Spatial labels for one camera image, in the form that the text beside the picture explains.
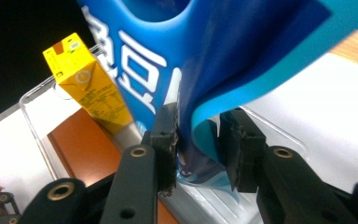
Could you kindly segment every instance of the blue package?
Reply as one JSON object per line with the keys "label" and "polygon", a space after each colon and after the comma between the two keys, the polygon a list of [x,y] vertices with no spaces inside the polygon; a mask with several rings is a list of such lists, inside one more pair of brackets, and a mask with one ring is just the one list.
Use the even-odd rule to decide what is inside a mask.
{"label": "blue package", "polygon": [[178,102],[179,176],[228,185],[207,119],[278,87],[358,27],[358,0],[80,0],[141,132]]}

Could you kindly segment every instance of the juice box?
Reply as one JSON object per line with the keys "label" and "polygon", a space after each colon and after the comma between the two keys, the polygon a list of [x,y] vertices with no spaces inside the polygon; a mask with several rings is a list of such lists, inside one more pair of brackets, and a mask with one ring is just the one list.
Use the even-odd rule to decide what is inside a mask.
{"label": "juice box", "polygon": [[74,33],[43,51],[59,86],[112,134],[132,122],[116,85]]}

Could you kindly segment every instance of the white surface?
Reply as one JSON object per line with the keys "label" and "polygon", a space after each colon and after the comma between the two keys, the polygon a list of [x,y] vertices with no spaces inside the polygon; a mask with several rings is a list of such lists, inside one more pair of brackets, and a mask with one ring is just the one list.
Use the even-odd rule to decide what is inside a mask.
{"label": "white surface", "polygon": [[0,122],[0,186],[22,211],[52,179],[20,110]]}
{"label": "white surface", "polygon": [[358,64],[326,54],[247,106],[300,139],[323,181],[352,191],[358,182]]}

